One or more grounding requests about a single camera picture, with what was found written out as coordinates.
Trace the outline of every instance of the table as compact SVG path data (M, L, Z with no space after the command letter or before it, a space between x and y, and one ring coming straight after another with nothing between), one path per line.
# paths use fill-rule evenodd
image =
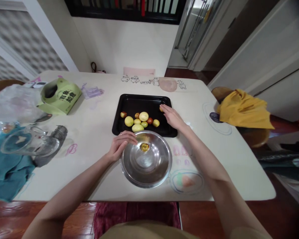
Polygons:
M88 100L82 95L67 116L55 115L39 124L43 129L63 125L68 129L68 135L58 154L47 165L33 171L14 200L48 201L103 156L114 137L112 125L122 94L169 97L173 108L223 164L244 200L267 200L276 196L270 180L237 129L227 123L214 123L210 119L209 113L214 111L218 103L202 81L176 79L176 91L167 92L157 84L144 83L153 82L150 81L153 76L127 80L122 75L45 71L37 80L50 82L59 76L76 83L80 88L97 86L104 90L104 94ZM118 161L106 171L86 200L213 200L186 139L180 133L176 138L165 139L173 153L173 164L171 174L162 185L151 189L134 186L123 175ZM190 177L194 185L184 187L180 183L184 177Z

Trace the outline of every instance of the pink paper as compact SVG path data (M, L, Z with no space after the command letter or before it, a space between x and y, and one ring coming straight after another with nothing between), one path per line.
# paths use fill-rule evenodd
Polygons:
M138 69L131 67L124 67L124 75L155 75L155 69Z

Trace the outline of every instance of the green paper bag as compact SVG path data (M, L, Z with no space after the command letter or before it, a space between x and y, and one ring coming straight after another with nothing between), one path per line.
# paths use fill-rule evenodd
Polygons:
M48 114L67 115L82 91L74 84L63 78L58 78L46 84L41 91L38 108Z

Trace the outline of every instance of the metal bowl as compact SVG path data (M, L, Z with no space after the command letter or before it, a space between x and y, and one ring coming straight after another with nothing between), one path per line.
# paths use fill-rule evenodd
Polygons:
M128 144L120 159L123 173L135 186L157 187L165 181L172 167L169 145L153 131L142 130L135 134L138 144ZM150 146L147 152L141 150L142 143Z

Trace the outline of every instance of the red rug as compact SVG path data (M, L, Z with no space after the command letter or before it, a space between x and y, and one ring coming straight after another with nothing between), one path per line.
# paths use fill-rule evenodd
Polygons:
M112 226L136 220L159 221L181 229L176 202L98 202L94 215L94 238Z

